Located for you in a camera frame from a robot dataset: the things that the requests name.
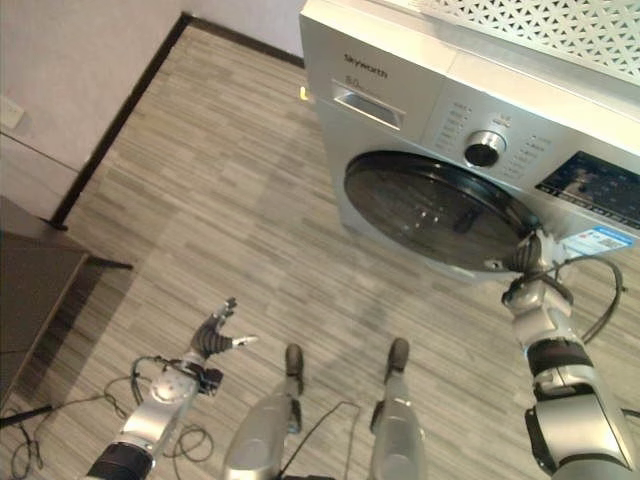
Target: floor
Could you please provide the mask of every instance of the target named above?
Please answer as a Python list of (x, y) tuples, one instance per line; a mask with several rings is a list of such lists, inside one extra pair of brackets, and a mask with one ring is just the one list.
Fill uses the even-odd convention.
[[(182, 478), (221, 478), (234, 429), (282, 378), (289, 342), (306, 356), (305, 432), (340, 400), (362, 406), (349, 478), (366, 478), (368, 423), (395, 336), (411, 342), (406, 377), (427, 431), (429, 480), (548, 478), (529, 453), (531, 378), (500, 304), (505, 286), (444, 278), (340, 225), (319, 125), (298, 98), (304, 83), (297, 67), (185, 31), (68, 220), (76, 240), (135, 270), (87, 274), (94, 288), (79, 285), (10, 406), (86, 398), (139, 355), (178, 356), (235, 296), (225, 332), (260, 341), (214, 359), (222, 386), (187, 419), (211, 432), (214, 454), (178, 460)], [(621, 405), (638, 408), (640, 254), (613, 258), (629, 291), (588, 351)], [(574, 275), (578, 328), (604, 310), (608, 275), (599, 265)], [(75, 321), (67, 310), (79, 312)], [(125, 383), (112, 391), (131, 407)], [(354, 414), (343, 407), (330, 417), (289, 473), (342, 478)], [(44, 468), (29, 478), (77, 478), (120, 426), (106, 401), (57, 412), (38, 434)], [(632, 431), (640, 443), (640, 424)], [(19, 430), (2, 431), (2, 478), (20, 441)], [(298, 441), (287, 440), (285, 458)], [(160, 460), (152, 478), (175, 478), (171, 462)]]

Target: dark furniture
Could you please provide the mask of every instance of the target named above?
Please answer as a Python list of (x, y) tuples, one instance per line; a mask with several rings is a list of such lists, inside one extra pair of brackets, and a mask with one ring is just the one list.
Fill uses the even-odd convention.
[(132, 266), (94, 257), (53, 228), (0, 197), (0, 407), (81, 267)]

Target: control knob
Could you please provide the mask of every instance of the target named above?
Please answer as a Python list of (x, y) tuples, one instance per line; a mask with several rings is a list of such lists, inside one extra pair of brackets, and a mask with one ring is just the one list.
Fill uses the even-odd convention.
[(490, 167), (507, 149), (507, 142), (495, 132), (481, 130), (474, 132), (467, 141), (464, 157), (472, 165)]

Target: washing machine door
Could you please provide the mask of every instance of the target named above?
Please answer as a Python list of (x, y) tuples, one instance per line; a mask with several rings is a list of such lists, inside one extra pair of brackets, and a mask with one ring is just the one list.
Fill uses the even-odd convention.
[(348, 165), (351, 204), (376, 229), (440, 262), (504, 271), (500, 260), (539, 226), (529, 209), (482, 177), (446, 162), (375, 151)]

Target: skyworth logo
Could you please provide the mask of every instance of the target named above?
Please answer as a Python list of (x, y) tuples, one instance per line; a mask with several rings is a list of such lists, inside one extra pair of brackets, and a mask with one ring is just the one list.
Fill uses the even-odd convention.
[(344, 54), (344, 61), (354, 65), (356, 68), (362, 68), (364, 70), (367, 70), (370, 73), (374, 73), (374, 74), (378, 75), (381, 78), (388, 78), (389, 77), (387, 72), (385, 72), (381, 68), (376, 67), (374, 65), (369, 65), (368, 63), (363, 62), (362, 60), (358, 60), (357, 58), (353, 58), (348, 53)]

